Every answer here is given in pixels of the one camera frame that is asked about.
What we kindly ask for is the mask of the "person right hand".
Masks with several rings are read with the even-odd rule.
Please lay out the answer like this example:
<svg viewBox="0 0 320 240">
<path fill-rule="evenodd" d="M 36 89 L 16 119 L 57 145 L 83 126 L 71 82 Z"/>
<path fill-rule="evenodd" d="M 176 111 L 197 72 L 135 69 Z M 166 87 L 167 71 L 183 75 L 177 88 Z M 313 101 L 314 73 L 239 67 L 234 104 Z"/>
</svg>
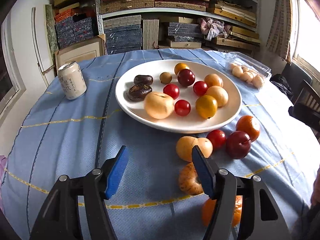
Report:
<svg viewBox="0 0 320 240">
<path fill-rule="evenodd" d="M 313 192 L 311 195 L 311 205 L 320 203 L 320 168 L 317 171 L 317 177 L 313 183 Z"/>
</svg>

